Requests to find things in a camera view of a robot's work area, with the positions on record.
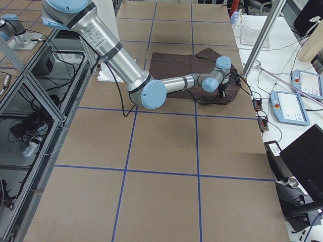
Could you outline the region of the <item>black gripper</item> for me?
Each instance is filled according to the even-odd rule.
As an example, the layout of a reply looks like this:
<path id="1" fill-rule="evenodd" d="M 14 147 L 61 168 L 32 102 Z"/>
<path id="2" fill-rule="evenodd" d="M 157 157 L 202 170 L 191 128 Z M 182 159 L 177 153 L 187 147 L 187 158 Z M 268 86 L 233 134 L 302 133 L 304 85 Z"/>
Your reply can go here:
<path id="1" fill-rule="evenodd" d="M 229 84 L 230 78 L 227 77 L 226 79 L 224 79 L 220 85 L 220 92 L 221 92 L 221 97 L 225 97 L 226 96 L 226 88 Z"/>

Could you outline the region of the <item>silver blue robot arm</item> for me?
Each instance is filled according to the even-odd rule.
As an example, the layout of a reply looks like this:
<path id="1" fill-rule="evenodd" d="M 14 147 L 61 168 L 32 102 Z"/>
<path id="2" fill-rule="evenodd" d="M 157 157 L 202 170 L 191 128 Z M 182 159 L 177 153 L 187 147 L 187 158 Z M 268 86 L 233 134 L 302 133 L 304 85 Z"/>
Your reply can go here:
<path id="1" fill-rule="evenodd" d="M 149 71 L 138 66 L 101 20 L 93 1 L 42 1 L 42 19 L 49 27 L 78 33 L 124 81 L 131 101 L 147 109 L 161 107 L 169 93 L 197 86 L 211 93 L 229 81 L 232 63 L 227 56 L 219 57 L 206 74 L 154 79 Z"/>

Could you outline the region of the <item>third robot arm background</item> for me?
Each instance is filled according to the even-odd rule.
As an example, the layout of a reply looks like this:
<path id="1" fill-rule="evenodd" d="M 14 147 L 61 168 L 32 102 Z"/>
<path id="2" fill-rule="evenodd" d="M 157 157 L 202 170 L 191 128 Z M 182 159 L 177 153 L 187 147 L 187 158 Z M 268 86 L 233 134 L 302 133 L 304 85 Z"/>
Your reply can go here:
<path id="1" fill-rule="evenodd" d="M 32 50 L 39 42 L 43 42 L 43 35 L 28 32 L 15 14 L 1 16 L 1 38 L 9 42 L 13 50 Z"/>

